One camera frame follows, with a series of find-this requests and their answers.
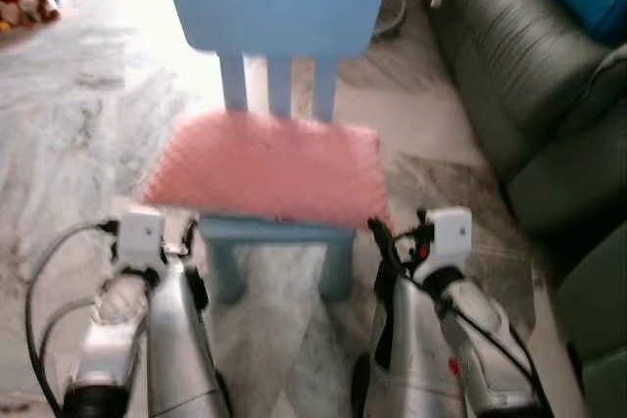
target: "pink seat cushion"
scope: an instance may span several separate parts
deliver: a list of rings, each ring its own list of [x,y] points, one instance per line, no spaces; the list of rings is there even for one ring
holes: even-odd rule
[[[180,125],[144,200],[356,229],[388,220],[375,132],[241,112]]]

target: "floor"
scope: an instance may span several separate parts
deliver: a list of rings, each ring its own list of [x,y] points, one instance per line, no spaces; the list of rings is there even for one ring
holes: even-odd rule
[[[0,38],[0,404],[16,416],[50,416],[24,350],[24,280],[46,241],[70,224],[119,213],[137,198],[178,119],[222,107],[217,58],[186,45],[170,0],[68,0],[63,19]],[[293,112],[312,97],[312,64],[293,66]],[[265,113],[265,62],[246,67],[250,108]],[[464,204],[475,215],[470,271],[529,339],[557,417],[584,416],[544,289],[542,254],[520,234],[474,140],[429,31],[410,0],[399,38],[374,42],[340,68],[335,119],[376,128],[390,207],[399,227],[417,206]],[[173,237],[184,219],[168,212]],[[107,271],[106,246],[72,242],[43,279],[35,323],[69,299],[93,293]],[[236,416],[350,416],[352,363],[367,348],[376,249],[360,234],[348,302],[316,294],[322,247],[242,249],[249,290],[214,304],[212,341]],[[195,260],[206,267],[202,244]],[[58,387],[81,338],[85,312],[52,345]],[[146,416],[140,374],[129,416]]]

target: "red marking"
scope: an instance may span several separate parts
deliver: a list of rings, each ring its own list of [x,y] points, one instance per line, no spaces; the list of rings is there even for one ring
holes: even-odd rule
[[[449,370],[453,373],[455,377],[459,377],[461,375],[461,371],[459,370],[459,363],[453,357],[449,359]]]

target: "green leather sofa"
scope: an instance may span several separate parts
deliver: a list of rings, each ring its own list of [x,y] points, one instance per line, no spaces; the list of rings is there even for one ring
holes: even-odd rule
[[[627,211],[625,48],[556,0],[444,0],[429,18],[520,225],[574,266]]]
[[[581,364],[591,418],[627,416],[627,222],[568,275],[556,307]]]

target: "chair backrest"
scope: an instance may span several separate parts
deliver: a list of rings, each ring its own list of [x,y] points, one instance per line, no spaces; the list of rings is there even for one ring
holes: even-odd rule
[[[333,116],[338,61],[365,50],[381,0],[174,0],[188,43],[220,57],[224,101],[246,110],[244,54],[267,56],[268,102],[290,116],[290,65],[315,59],[313,116]]]

